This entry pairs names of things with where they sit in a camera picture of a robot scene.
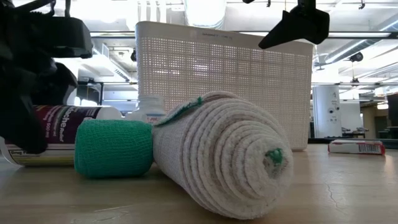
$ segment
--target barcode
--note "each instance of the barcode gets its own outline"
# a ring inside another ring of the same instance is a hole
[[[375,145],[359,145],[359,152],[363,153],[378,153],[380,154],[380,147]]]

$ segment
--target ceiling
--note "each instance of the ceiling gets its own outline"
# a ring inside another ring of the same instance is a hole
[[[19,6],[30,1],[14,0]],[[198,20],[215,14],[224,14],[223,24],[220,29],[231,31],[269,31],[281,19],[284,9],[291,10],[297,5],[296,1],[274,1],[267,7],[267,1],[254,1],[251,4],[242,3],[241,0],[227,0],[224,9],[223,1],[216,0],[72,0],[71,16],[80,18],[90,31],[134,31],[136,22],[143,20],[156,20],[173,24],[187,24],[187,15],[190,9],[195,9]],[[55,8],[56,15],[63,16],[65,1],[58,0]],[[398,0],[366,0],[363,9],[358,9],[360,0],[317,0],[317,8],[328,12],[331,17],[331,31],[381,31],[391,21],[398,21]],[[48,7],[40,11],[47,12]],[[353,39],[327,39],[314,48],[314,65],[316,62],[324,63],[328,55],[345,50],[361,40]],[[132,62],[130,55],[135,48],[134,39],[96,39],[93,38],[95,48],[102,53],[103,45],[109,49],[109,58],[129,78],[136,80],[136,63]],[[313,82],[350,82],[353,77],[360,82],[388,82],[398,78],[398,40],[381,40],[375,44],[361,49],[364,55],[362,62],[351,63],[344,60],[313,67]],[[103,72],[106,82],[112,81],[112,72]],[[120,77],[114,76],[116,82]],[[365,90],[374,90],[378,86],[361,86],[361,93]],[[342,86],[341,89],[350,90],[352,86]]]

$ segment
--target bottle label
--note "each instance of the bottle label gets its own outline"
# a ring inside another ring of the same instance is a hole
[[[165,114],[149,113],[147,114],[147,123],[155,124],[165,117]]]
[[[72,166],[77,128],[86,119],[96,119],[101,107],[60,105],[33,109],[44,129],[48,148],[41,154],[28,154],[7,140],[0,141],[0,147],[8,149],[6,157],[23,166]]]

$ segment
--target white wall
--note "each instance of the white wall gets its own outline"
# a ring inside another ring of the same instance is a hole
[[[341,126],[355,131],[363,127],[359,102],[340,102]]]

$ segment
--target ceiling pipe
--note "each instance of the ceiling pipe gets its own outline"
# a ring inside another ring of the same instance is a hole
[[[392,16],[390,19],[379,24],[374,31],[386,31],[386,32],[398,31],[398,14]],[[353,40],[350,43],[342,46],[338,50],[326,55],[323,61],[320,63],[315,63],[315,66],[329,65],[332,63],[339,62],[340,60],[348,58],[353,54],[358,53],[361,50],[374,45],[380,40],[381,39]]]

